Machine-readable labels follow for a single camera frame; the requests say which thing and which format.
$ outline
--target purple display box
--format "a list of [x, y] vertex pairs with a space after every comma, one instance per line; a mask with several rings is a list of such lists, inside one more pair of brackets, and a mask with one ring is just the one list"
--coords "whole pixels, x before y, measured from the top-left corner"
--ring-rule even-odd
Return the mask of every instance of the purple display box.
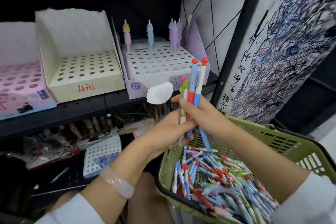
[[[114, 25], [113, 25], [113, 31], [114, 31], [113, 32], [114, 35], [116, 36], [117, 51], [119, 54], [121, 67], [124, 73], [125, 85], [126, 85], [129, 99], [145, 97], [147, 95], [148, 89], [144, 87], [141, 82], [135, 82], [135, 81], [128, 79], [128, 73], [126, 70], [124, 58], [123, 58], [122, 51], [121, 51], [120, 39], [119, 39], [118, 34], [116, 33]], [[203, 58], [207, 58], [207, 55], [206, 55], [206, 52], [205, 52], [205, 49], [202, 43], [202, 39], [198, 31], [195, 20], [192, 20], [190, 23], [188, 38], [186, 40], [186, 45], [184, 48], [189, 53], [191, 53], [195, 58], [197, 58], [199, 61], [201, 61]], [[209, 72], [210, 72], [210, 64], [207, 63], [207, 70], [205, 72], [205, 78], [204, 78], [203, 85], [205, 85], [206, 82], [208, 81]], [[179, 90], [179, 88], [182, 86], [183, 82], [181, 78], [183, 76], [185, 76], [186, 78], [190, 78], [190, 73], [187, 73], [187, 74], [183, 73], [178, 76], [175, 75], [175, 76], [170, 77], [169, 81], [173, 84], [174, 91]]]

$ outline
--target translucent bangle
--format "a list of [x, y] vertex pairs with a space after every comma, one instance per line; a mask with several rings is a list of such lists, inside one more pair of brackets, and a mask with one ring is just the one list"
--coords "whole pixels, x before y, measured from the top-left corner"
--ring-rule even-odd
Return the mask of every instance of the translucent bangle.
[[134, 188], [127, 181], [122, 179], [112, 168], [106, 166], [100, 172], [100, 177], [102, 177], [124, 198], [131, 198], [134, 193]]

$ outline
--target right hand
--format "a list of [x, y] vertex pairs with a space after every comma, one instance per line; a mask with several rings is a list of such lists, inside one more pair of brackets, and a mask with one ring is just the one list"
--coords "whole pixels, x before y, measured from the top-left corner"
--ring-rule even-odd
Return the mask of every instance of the right hand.
[[217, 139], [225, 139], [233, 123], [226, 119], [211, 103], [203, 96], [199, 100], [198, 108], [186, 99], [177, 95], [171, 98], [172, 102], [179, 102], [183, 110], [194, 118], [199, 126]]

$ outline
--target forearm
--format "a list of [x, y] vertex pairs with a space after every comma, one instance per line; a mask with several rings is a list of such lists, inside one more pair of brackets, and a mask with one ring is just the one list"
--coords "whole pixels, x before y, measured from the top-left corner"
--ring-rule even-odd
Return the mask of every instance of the forearm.
[[[111, 168], [133, 187], [149, 162], [148, 147], [142, 138], [134, 140], [115, 159]], [[98, 176], [82, 192], [82, 196], [92, 205], [105, 224], [115, 223], [126, 199], [110, 184]]]
[[306, 180], [309, 171], [278, 154], [245, 130], [225, 119], [219, 140], [249, 167], [279, 203]]

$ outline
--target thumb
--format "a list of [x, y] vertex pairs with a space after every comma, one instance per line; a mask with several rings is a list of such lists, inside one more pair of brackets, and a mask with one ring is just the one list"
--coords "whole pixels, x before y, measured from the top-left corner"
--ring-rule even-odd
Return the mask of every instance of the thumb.
[[188, 102], [187, 99], [181, 98], [179, 104], [184, 111], [186, 111], [190, 116], [196, 118], [202, 115], [202, 111], [194, 106], [192, 103]]
[[187, 120], [186, 122], [178, 125], [178, 132], [182, 135], [196, 126], [197, 123], [195, 120]]

